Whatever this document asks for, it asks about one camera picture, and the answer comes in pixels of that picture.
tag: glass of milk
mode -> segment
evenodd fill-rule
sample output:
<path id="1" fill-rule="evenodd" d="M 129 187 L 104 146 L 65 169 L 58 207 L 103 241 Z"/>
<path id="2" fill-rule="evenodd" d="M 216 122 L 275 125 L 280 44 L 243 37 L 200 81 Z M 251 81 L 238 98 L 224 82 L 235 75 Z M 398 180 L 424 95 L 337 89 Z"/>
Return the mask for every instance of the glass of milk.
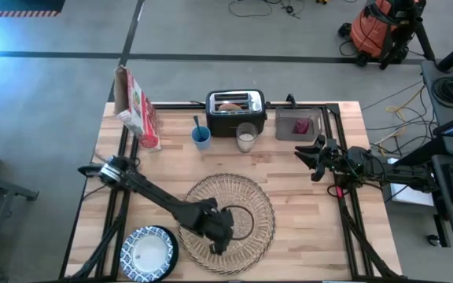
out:
<path id="1" fill-rule="evenodd" d="M 241 153 L 248 153 L 255 144 L 258 129 L 251 123 L 242 123 L 237 127 L 237 147 Z"/>

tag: blue and white plate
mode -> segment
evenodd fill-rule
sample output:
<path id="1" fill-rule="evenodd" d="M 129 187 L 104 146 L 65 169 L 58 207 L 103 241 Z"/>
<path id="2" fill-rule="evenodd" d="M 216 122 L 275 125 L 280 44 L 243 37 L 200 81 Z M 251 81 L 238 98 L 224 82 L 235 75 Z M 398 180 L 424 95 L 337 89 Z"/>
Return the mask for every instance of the blue and white plate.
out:
<path id="1" fill-rule="evenodd" d="M 175 237 L 167 229 L 159 226 L 142 227 L 123 243 L 120 265 L 131 280 L 153 282 L 171 272 L 177 261 L 177 250 Z"/>

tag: toaster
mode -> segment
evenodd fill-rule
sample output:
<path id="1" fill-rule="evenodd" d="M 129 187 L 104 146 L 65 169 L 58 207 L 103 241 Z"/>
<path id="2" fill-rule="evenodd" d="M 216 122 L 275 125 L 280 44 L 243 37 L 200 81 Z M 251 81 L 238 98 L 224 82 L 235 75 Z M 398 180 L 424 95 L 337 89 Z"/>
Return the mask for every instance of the toaster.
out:
<path id="1" fill-rule="evenodd" d="M 261 90 L 215 90 L 205 98 L 205 116 L 213 137 L 235 137 L 237 126 L 252 123 L 263 131 L 267 119 Z"/>

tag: blue cup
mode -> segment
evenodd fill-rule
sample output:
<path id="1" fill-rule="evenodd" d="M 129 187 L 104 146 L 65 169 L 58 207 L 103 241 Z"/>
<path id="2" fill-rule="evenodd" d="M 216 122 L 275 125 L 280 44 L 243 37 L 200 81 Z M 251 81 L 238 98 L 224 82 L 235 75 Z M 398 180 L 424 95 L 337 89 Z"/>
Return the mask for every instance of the blue cup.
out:
<path id="1" fill-rule="evenodd" d="M 211 131 L 204 126 L 195 127 L 192 130 L 192 139 L 195 142 L 198 150 L 208 149 L 211 146 Z"/>

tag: white paper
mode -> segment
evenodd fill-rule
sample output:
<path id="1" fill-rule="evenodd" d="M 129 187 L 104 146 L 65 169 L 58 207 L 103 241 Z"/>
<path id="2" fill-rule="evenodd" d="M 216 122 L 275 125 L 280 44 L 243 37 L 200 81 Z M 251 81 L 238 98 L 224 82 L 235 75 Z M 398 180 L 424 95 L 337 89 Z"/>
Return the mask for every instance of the white paper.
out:
<path id="1" fill-rule="evenodd" d="M 389 158 L 387 162 L 389 164 L 395 163 L 397 158 Z M 402 190 L 405 185 L 391 183 L 391 196 Z M 428 206 L 434 206 L 433 196 L 431 193 L 423 193 L 420 191 L 413 190 L 411 187 L 407 187 L 403 192 L 398 193 L 392 198 L 393 201 L 399 201 L 409 204 L 422 204 Z"/>

